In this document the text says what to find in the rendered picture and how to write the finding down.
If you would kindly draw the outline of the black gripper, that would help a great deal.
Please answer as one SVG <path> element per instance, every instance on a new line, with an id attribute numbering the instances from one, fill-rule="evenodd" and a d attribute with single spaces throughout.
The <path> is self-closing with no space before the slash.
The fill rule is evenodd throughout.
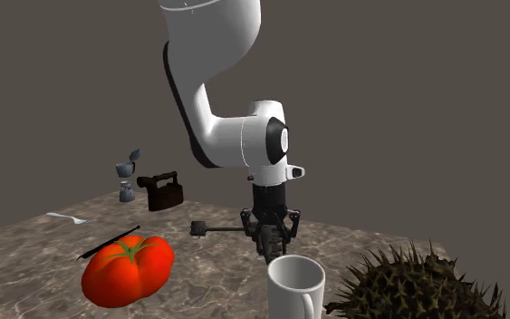
<path id="1" fill-rule="evenodd" d="M 273 244 L 273 259 L 285 255 L 287 245 L 297 236 L 301 212 L 297 209 L 287 209 L 285 204 L 285 184 L 276 186 L 252 186 L 253 209 L 244 208 L 241 221 L 245 234 L 256 243 L 256 252 L 271 262 L 271 230 L 268 225 L 276 225 Z M 252 212 L 256 221 L 251 220 Z M 292 225 L 288 227 L 284 218 L 288 215 Z"/>

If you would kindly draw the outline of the white mug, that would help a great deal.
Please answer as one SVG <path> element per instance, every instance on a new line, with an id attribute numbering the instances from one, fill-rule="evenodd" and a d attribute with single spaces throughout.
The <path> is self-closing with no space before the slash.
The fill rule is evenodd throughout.
<path id="1" fill-rule="evenodd" d="M 268 319 L 322 319 L 325 271 L 306 256 L 287 255 L 267 267 Z"/>

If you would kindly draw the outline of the black meat hammer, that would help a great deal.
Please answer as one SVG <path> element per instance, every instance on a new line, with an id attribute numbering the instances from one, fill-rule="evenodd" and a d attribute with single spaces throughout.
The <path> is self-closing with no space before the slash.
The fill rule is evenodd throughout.
<path id="1" fill-rule="evenodd" d="M 243 232 L 243 227 L 209 227 L 205 221 L 192 221 L 189 234 L 192 237 L 205 237 L 208 232 Z"/>

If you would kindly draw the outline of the black antique flat iron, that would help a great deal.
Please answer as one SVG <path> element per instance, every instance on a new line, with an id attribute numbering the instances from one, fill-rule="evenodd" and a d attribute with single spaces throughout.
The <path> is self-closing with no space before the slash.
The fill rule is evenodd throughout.
<path id="1" fill-rule="evenodd" d="M 137 184 L 148 193 L 149 211 L 161 211 L 180 205 L 184 201 L 183 187 L 178 173 L 171 171 L 153 177 L 137 177 Z"/>

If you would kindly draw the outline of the red tomato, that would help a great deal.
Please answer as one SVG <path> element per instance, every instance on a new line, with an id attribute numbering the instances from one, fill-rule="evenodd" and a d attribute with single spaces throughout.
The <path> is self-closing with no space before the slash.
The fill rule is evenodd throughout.
<path id="1" fill-rule="evenodd" d="M 91 258 L 82 274 L 82 292 L 97 306 L 130 305 L 156 294 L 174 261 L 173 249 L 161 237 L 122 237 Z"/>

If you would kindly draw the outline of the brown spiky durian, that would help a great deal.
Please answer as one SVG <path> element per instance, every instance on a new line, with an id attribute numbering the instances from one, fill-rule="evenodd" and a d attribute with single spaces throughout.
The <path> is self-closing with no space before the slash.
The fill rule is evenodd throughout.
<path id="1" fill-rule="evenodd" d="M 498 285 L 488 287 L 455 275 L 456 262 L 439 257 L 433 250 L 422 256 L 413 243 L 409 249 L 382 250 L 362 257 L 362 270 L 348 269 L 356 278 L 345 278 L 340 301 L 325 304 L 327 314 L 346 319 L 506 319 L 506 302 Z"/>

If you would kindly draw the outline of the blue grey moka pot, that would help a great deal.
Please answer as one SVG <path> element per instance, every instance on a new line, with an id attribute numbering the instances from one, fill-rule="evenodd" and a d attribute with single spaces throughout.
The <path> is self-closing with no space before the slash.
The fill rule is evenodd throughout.
<path id="1" fill-rule="evenodd" d="M 120 202 L 122 203 L 131 202 L 135 199 L 134 190 L 129 178 L 134 174 L 136 161 L 140 158 L 141 154 L 142 150 L 136 149 L 129 155 L 128 162 L 116 164 L 116 172 L 120 178 Z"/>

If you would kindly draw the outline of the black pen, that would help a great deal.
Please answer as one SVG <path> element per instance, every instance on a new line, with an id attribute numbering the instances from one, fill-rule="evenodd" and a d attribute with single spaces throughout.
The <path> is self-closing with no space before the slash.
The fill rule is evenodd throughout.
<path id="1" fill-rule="evenodd" d="M 137 225 L 136 227 L 134 227 L 134 228 L 132 228 L 132 229 L 130 229 L 130 230 L 128 230 L 128 231 L 126 231 L 126 232 L 124 232 L 124 233 L 122 233 L 122 234 L 120 234 L 120 235 L 116 236 L 116 237 L 113 237 L 113 238 L 109 239 L 109 240 L 108 240 L 108 241 L 106 241 L 106 242 L 101 243 L 101 244 L 100 244 L 100 245 L 98 245 L 97 247 L 95 247 L 95 248 L 93 248 L 93 249 L 91 249 L 91 250 L 89 250 L 89 251 L 87 251 L 87 252 L 83 253 L 82 255 L 78 256 L 78 257 L 76 258 L 76 260 L 80 260 L 80 259 L 82 259 L 82 258 L 83 258 L 83 259 L 86 259 L 86 258 L 88 258 L 88 257 L 90 257 L 90 256 L 92 256 L 92 255 L 94 255 L 94 254 L 96 254 L 96 253 L 98 253 L 98 252 L 99 252 L 102 248 L 104 248 L 104 247 L 106 247 L 106 246 L 108 246 L 108 245 L 113 244 L 114 242 L 118 241 L 118 240 L 119 240 L 119 239 L 121 239 L 122 237 L 125 237 L 125 236 L 129 235 L 130 233 L 134 232 L 134 231 L 135 231 L 135 230 L 137 230 L 137 229 L 140 229 L 140 225 Z"/>

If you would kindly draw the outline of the white fork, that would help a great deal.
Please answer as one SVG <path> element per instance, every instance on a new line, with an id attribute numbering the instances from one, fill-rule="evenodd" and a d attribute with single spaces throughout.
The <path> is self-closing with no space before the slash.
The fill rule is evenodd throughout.
<path id="1" fill-rule="evenodd" d="M 81 219 L 81 218 L 67 216 L 67 215 L 55 213 L 55 212 L 47 212 L 45 215 L 50 216 L 50 217 L 69 218 L 72 220 L 72 222 L 75 225 L 87 224 L 87 223 L 91 223 L 91 222 L 95 221 L 95 219 Z"/>

